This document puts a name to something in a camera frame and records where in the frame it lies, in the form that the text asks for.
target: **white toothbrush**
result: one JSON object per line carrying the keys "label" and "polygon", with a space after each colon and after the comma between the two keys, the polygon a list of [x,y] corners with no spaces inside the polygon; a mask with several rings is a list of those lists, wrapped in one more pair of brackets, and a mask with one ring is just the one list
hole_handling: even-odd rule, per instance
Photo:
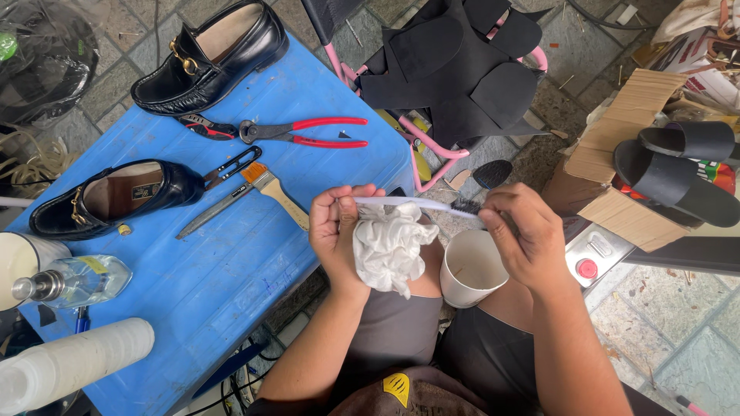
{"label": "white toothbrush", "polygon": [[461,204],[455,204],[453,202],[453,205],[457,205],[460,208],[465,207],[469,210],[475,210],[474,213],[461,211],[459,209],[455,209],[449,204],[444,204],[443,202],[437,202],[432,201],[431,199],[424,199],[424,198],[412,198],[410,196],[371,196],[371,197],[363,197],[363,196],[354,196],[354,201],[359,204],[382,204],[382,205],[401,205],[406,202],[416,202],[416,204],[419,206],[419,208],[426,208],[426,209],[435,209],[437,211],[446,211],[451,214],[459,215],[463,218],[478,218],[478,215],[475,215],[478,213],[478,210],[480,210],[480,205],[472,202],[472,201],[464,201]]}

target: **white paper cup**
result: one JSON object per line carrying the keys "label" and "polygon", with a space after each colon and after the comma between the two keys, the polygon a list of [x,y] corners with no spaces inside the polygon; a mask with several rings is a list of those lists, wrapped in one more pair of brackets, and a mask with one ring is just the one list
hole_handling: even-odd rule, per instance
{"label": "white paper cup", "polygon": [[10,293],[16,279],[29,278],[46,269],[52,261],[70,257],[70,249],[57,241],[12,231],[0,232],[0,310],[22,303]]}
{"label": "white paper cup", "polygon": [[440,285],[450,306],[458,309],[475,306],[506,283],[508,277],[488,231],[463,231],[447,245]]}

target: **yellow handle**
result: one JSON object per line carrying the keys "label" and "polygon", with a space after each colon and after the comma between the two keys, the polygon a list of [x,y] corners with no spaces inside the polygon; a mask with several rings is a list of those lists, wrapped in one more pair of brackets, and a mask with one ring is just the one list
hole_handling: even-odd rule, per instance
{"label": "yellow handle", "polygon": [[290,198],[288,198],[287,195],[285,195],[285,192],[283,192],[283,189],[280,187],[280,180],[277,178],[270,181],[267,185],[265,185],[264,188],[260,191],[262,195],[267,195],[269,197],[272,197],[275,199],[280,205],[285,208],[285,210],[290,214],[291,217],[293,217],[293,220],[300,228],[302,228],[304,231],[309,230],[309,216],[306,214],[301,208],[298,207],[298,205],[295,204],[295,202],[291,201]]}

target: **person's left hand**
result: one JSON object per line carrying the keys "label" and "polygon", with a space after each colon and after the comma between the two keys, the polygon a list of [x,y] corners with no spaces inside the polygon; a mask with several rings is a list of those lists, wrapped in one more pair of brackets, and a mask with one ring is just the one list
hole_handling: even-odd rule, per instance
{"label": "person's left hand", "polygon": [[386,196],[375,185],[335,187],[311,203],[309,243],[329,275],[332,292],[342,295],[367,295],[367,287],[357,275],[352,252],[352,233],[357,224],[357,204],[353,196]]}

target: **toothbrush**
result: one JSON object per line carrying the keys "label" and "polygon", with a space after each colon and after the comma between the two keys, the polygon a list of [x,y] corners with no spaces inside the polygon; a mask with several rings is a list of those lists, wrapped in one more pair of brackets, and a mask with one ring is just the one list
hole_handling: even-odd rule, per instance
{"label": "toothbrush", "polygon": [[408,196],[355,196],[353,198],[359,204],[401,205],[406,202],[416,202],[419,208],[446,211],[463,218],[478,218],[476,214],[480,211],[479,204],[460,199],[453,201],[452,204],[444,204],[442,202],[432,201],[431,199],[412,198]]}

